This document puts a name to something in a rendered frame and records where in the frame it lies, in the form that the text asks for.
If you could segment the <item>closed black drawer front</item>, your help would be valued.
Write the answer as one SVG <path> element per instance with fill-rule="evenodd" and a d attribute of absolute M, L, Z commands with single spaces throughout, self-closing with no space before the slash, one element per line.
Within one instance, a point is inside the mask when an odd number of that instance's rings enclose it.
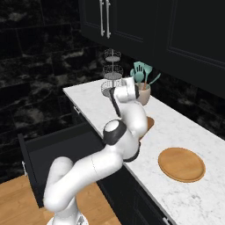
<path fill-rule="evenodd" d="M 73 123 L 75 125 L 79 125 L 79 124 L 87 124 L 87 125 L 90 125 L 91 123 L 82 115 L 82 113 L 78 114 L 73 106 L 76 106 L 73 104 L 72 101 L 69 101 L 69 104 L 70 104 L 70 110 L 71 110 L 71 116 L 72 116 L 72 120 L 73 120 Z"/>

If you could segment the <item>open black drawer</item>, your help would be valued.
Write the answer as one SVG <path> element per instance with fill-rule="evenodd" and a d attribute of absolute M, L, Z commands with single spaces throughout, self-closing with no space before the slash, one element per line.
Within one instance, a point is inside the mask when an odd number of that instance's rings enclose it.
<path fill-rule="evenodd" d="M 25 171 L 39 208 L 43 207 L 43 194 L 52 162 L 59 156 L 77 160 L 100 151 L 105 144 L 89 123 L 65 128 L 44 136 L 25 141 L 18 134 L 25 162 Z"/>

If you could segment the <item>round wooden cutting board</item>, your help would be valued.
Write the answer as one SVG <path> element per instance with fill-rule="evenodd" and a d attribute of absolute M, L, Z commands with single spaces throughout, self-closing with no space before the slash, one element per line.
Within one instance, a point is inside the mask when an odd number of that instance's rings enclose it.
<path fill-rule="evenodd" d="M 184 148 L 167 148 L 158 156 L 161 171 L 169 178 L 183 183 L 192 183 L 202 179 L 206 165 L 194 152 Z"/>

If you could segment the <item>beige utensil pot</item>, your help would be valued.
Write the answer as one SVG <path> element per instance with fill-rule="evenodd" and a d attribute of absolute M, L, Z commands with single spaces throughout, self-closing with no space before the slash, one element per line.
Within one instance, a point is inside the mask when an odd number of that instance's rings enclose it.
<path fill-rule="evenodd" d="M 139 83 L 139 97 L 137 100 L 142 104 L 146 105 L 149 102 L 151 88 L 148 84 Z"/>

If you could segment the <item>teal spoon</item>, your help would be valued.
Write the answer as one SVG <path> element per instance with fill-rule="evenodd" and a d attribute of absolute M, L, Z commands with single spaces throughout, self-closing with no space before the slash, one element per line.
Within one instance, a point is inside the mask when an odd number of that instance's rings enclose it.
<path fill-rule="evenodd" d="M 144 78 L 144 74 L 142 72 L 137 72 L 135 75 L 134 75 L 134 80 L 137 82 L 137 83 L 141 83 L 142 80 Z"/>

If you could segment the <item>teal slotted spatula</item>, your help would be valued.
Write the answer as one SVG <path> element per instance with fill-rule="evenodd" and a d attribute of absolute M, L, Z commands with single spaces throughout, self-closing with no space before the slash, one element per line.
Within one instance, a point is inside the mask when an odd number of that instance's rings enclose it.
<path fill-rule="evenodd" d="M 134 63 L 134 70 L 136 73 L 140 74 L 143 72 L 144 63 L 143 62 L 135 62 Z"/>

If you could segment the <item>teal solid spatula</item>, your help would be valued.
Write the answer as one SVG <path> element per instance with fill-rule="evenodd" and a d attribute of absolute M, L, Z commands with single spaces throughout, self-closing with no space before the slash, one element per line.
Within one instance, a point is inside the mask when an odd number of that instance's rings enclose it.
<path fill-rule="evenodd" d="M 152 67 L 149 66 L 149 65 L 147 65 L 147 64 L 145 64 L 145 65 L 144 65 L 144 71 L 145 71 L 145 74 L 146 74 L 145 80 L 148 80 L 148 75 L 149 75 L 150 72 L 152 71 Z"/>

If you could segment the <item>black lower cupboard front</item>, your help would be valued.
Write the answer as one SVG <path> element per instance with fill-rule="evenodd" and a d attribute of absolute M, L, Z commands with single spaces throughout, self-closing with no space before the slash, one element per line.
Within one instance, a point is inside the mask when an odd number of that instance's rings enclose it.
<path fill-rule="evenodd" d="M 164 217 L 172 225 L 177 225 L 156 204 L 125 164 L 111 176 L 100 179 L 97 184 L 121 225 L 166 225 Z"/>

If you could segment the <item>teal long-handled tool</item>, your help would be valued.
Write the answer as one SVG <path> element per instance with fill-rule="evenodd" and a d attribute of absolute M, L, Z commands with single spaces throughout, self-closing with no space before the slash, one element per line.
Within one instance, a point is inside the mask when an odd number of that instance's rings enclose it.
<path fill-rule="evenodd" d="M 161 76 L 161 73 L 159 73 L 159 74 L 155 77 L 155 79 L 149 83 L 149 85 L 153 84 L 160 76 Z"/>

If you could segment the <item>narrow black wall cupboard door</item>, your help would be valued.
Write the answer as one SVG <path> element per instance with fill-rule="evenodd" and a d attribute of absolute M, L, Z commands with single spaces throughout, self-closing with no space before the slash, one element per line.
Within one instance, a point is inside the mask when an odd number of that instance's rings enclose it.
<path fill-rule="evenodd" d="M 99 0 L 79 0 L 79 12 L 83 35 L 88 38 L 102 37 Z"/>

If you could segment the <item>wide black wall cupboard door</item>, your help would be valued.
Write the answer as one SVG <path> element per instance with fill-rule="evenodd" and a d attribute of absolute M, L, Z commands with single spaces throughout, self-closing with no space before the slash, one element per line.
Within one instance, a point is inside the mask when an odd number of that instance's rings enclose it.
<path fill-rule="evenodd" d="M 225 0 L 158 0 L 154 66 L 225 98 Z"/>

